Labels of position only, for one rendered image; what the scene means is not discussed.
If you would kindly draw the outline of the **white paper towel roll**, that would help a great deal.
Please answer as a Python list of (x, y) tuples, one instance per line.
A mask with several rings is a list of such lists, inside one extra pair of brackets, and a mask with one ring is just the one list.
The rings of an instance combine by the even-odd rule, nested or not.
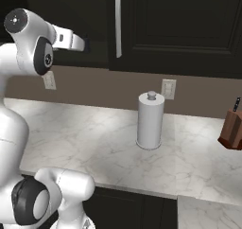
[(136, 144), (144, 150), (161, 146), (164, 97), (148, 91), (138, 97), (138, 122)]

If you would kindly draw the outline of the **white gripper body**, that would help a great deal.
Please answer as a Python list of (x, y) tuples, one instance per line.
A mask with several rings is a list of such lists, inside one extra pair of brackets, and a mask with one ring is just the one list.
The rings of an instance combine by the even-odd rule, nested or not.
[(71, 49), (83, 52), (85, 48), (85, 41), (77, 34), (72, 35)]

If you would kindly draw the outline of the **dark cabinet door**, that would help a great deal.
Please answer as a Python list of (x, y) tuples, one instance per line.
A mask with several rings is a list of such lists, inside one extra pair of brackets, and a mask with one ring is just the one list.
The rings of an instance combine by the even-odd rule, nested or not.
[(242, 79), (242, 0), (106, 0), (112, 71)]

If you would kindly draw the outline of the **brown wooden knife block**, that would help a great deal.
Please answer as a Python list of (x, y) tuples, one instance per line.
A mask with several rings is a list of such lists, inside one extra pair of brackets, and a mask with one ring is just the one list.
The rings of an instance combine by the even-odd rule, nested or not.
[(242, 111), (227, 112), (217, 141), (228, 150), (242, 150)]

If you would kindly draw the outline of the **white wall outlet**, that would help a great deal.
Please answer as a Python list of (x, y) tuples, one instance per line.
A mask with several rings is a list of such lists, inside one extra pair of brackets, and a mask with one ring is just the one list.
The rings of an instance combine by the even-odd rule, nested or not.
[(43, 84), (47, 90), (56, 90), (55, 77), (54, 77), (54, 73), (52, 71), (48, 71), (43, 76)]
[(173, 100), (176, 91), (176, 81), (174, 79), (163, 79), (162, 95), (165, 99)]

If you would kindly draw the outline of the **dark wall cabinet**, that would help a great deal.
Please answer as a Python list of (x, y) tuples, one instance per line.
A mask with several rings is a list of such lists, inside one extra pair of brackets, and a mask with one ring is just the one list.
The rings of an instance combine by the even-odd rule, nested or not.
[(4, 28), (4, 20), (11, 10), (17, 8), (29, 9), (45, 21), (71, 29), (89, 40), (88, 53), (57, 50), (54, 52), (54, 64), (108, 66), (106, 0), (0, 0), (0, 44), (12, 41)]

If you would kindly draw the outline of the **dark base cabinet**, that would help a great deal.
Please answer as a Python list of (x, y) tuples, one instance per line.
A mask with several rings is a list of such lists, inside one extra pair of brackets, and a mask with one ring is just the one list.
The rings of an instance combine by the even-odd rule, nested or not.
[(175, 199), (96, 186), (80, 204), (95, 229), (178, 229)]

